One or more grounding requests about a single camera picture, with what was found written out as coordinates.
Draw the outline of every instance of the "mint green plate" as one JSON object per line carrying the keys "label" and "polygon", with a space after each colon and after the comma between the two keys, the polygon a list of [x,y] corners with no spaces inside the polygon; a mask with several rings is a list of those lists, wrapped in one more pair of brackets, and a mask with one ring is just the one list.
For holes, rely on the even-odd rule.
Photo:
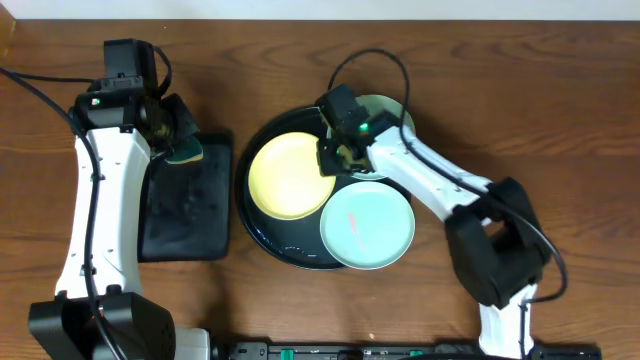
{"label": "mint green plate", "polygon": [[349,185],[327,202],[320,235],[341,263],[361,270],[385,267],[409,248],[415,217],[407,199],[394,188],[372,181]]}

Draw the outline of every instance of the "yellow plate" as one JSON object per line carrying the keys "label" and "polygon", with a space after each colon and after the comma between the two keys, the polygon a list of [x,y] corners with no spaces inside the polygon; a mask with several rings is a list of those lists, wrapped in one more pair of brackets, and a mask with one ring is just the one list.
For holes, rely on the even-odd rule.
{"label": "yellow plate", "polygon": [[320,176],[318,138],[292,132],[273,138],[249,169],[249,193],[262,212],[279,220],[311,215],[327,201],[335,176]]}

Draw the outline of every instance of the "white wall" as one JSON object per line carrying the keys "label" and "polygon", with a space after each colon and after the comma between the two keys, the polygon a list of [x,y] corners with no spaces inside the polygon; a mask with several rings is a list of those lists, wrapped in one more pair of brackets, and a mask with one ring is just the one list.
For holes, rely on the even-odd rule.
{"label": "white wall", "polygon": [[0,0],[16,19],[640,20],[640,0]]}

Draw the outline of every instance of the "wood grain surface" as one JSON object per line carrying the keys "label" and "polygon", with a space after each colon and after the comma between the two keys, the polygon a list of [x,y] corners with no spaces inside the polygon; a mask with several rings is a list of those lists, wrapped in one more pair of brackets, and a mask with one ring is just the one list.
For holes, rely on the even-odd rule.
{"label": "wood grain surface", "polygon": [[[129,37],[163,47],[174,67],[171,91],[204,131],[233,132],[236,162],[261,126],[321,95],[348,54],[393,51],[407,64],[409,111],[423,141],[474,173],[518,179],[565,255],[569,292],[534,307],[534,337],[597,343],[607,359],[640,358],[637,23],[20,21],[4,65],[97,78],[102,41]],[[340,80],[363,94],[402,96],[399,72],[376,56],[347,67]],[[63,107],[84,90],[37,86]],[[76,177],[67,125],[0,78],[0,358],[45,358],[27,314],[30,303],[52,299]],[[370,272],[281,263],[253,242],[233,208],[229,255],[144,264],[145,296],[177,324],[229,339],[474,339],[477,304],[453,274],[443,226],[413,207],[409,252]],[[558,283],[548,266],[540,293]]]}
{"label": "wood grain surface", "polygon": [[9,43],[13,35],[15,20],[2,4],[0,4],[0,62],[9,49]]}

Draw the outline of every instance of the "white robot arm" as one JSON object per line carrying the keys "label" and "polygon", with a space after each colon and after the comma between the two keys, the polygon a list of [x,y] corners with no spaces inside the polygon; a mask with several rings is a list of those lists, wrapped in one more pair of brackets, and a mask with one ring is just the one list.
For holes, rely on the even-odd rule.
{"label": "white robot arm", "polygon": [[[369,116],[346,85],[330,90],[317,105],[332,131],[330,139],[318,141],[321,172],[374,171],[415,195],[445,223],[456,275],[480,303],[480,348],[487,355],[514,359],[529,353],[533,340],[527,300],[533,299],[549,250],[530,229],[494,207],[496,201],[513,206],[537,225],[522,187],[512,179],[493,184],[459,168],[407,126],[403,139],[397,117],[386,111]],[[484,227],[492,220],[504,221],[505,227],[489,236]]]}
{"label": "white robot arm", "polygon": [[[168,66],[160,85],[154,50]],[[209,360],[209,333],[176,327],[167,310],[142,297],[138,273],[140,195],[151,153],[197,127],[179,96],[161,99],[171,67],[160,49],[126,39],[105,42],[104,51],[107,78],[76,98],[68,118],[78,136],[71,245],[54,300],[31,304],[29,329],[52,359]],[[95,220],[88,232],[92,210]]]}
{"label": "white robot arm", "polygon": [[[422,157],[438,165],[449,174],[462,179],[465,183],[487,191],[487,185],[491,181],[471,174],[446,160],[422,143],[408,126],[405,125],[403,130],[407,141]],[[470,205],[478,200],[476,194],[461,189],[443,178],[408,152],[400,138],[398,127],[390,127],[376,136],[375,142],[367,147],[367,156],[377,174],[388,177],[409,190],[442,221],[452,215],[455,207]],[[490,219],[484,219],[483,224],[488,225],[490,222]],[[479,345],[485,354],[513,359],[520,358],[520,305],[522,300],[533,298],[536,288],[537,285],[527,285],[513,295],[509,304],[502,309],[498,309],[494,305],[480,304],[482,333]],[[533,348],[533,339],[529,331],[530,318],[531,312],[527,311],[524,320],[524,341],[527,353]]]}

